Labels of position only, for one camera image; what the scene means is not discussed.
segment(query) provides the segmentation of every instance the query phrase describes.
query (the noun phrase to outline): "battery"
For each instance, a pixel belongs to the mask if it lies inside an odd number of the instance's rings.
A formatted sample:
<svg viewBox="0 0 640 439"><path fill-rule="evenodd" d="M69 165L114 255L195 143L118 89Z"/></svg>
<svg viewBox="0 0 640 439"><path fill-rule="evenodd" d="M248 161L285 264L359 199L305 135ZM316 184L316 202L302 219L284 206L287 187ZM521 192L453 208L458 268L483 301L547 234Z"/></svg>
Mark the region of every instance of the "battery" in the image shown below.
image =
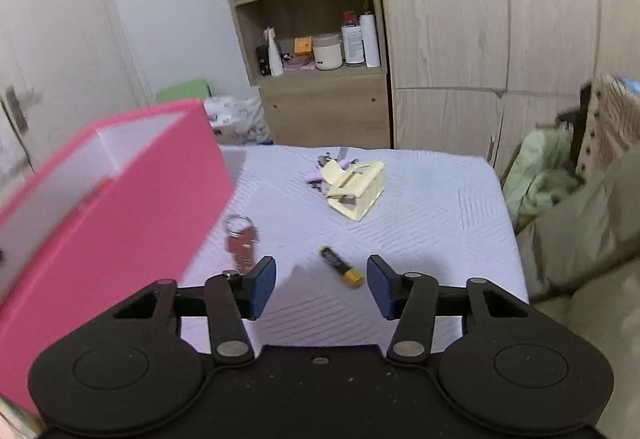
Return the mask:
<svg viewBox="0 0 640 439"><path fill-rule="evenodd" d="M349 286L356 289L364 284L364 276L357 270L347 264L341 259L338 254L331 249L328 245L320 248L320 256L339 274L342 276L344 282Z"/></svg>

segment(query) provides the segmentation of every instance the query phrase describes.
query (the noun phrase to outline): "white wall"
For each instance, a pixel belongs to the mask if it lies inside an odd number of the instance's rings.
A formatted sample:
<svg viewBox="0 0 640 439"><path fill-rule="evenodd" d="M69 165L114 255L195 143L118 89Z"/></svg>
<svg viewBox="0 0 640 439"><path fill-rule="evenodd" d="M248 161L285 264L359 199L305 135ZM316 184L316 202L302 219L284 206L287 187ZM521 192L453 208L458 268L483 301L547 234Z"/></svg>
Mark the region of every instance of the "white wall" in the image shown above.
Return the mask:
<svg viewBox="0 0 640 439"><path fill-rule="evenodd" d="M114 0L145 96L205 79L214 94L250 89L227 0Z"/></svg>

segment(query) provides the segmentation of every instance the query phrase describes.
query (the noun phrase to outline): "wardrobe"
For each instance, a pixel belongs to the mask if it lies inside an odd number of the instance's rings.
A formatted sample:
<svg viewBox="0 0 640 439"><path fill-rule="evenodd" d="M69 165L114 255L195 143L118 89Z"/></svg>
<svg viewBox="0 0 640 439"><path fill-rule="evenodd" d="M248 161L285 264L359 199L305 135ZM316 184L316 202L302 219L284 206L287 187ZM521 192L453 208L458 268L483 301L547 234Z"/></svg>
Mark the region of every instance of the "wardrobe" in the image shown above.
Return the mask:
<svg viewBox="0 0 640 439"><path fill-rule="evenodd" d="M483 156L524 136L596 72L640 79L640 0L383 0L396 148Z"/></svg>

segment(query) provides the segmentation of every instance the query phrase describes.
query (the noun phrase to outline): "pale yellow plastic object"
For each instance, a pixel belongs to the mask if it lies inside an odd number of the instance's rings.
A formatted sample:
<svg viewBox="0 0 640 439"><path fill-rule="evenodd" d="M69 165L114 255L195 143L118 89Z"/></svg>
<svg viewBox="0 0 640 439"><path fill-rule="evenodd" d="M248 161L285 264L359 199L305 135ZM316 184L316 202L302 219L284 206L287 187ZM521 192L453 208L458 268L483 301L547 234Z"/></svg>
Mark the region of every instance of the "pale yellow plastic object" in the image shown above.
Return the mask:
<svg viewBox="0 0 640 439"><path fill-rule="evenodd" d="M382 161L371 161L342 170L329 161L322 167L322 177L331 185L326 194L329 206L352 221L361 220L385 189L384 168Z"/></svg>

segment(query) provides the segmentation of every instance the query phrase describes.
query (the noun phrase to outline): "white tablecloth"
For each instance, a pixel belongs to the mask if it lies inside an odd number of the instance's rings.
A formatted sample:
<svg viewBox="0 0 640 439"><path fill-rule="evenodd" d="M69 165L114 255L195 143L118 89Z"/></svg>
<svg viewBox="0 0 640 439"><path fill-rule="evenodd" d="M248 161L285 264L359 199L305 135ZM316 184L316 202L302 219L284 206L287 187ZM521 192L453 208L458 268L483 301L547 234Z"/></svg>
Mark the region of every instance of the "white tablecloth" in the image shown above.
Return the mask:
<svg viewBox="0 0 640 439"><path fill-rule="evenodd" d="M262 317L246 322L258 352L270 345L378 343L386 351L397 322L383 319L367 287L349 289L319 256L323 245L363 274L378 254L399 273L420 271L442 285L464 286L481 276L527 300L511 221L494 170L481 158L429 151L349 149L347 158L385 163L385 191L359 222L331 209L303 181L325 151L284 146L225 147L235 193L188 266L181 285L202 285L234 267L225 250L223 220L251 217L271 255L277 280ZM436 319L433 347L461 336L460 319ZM184 319L182 337L209 351L203 319Z"/></svg>

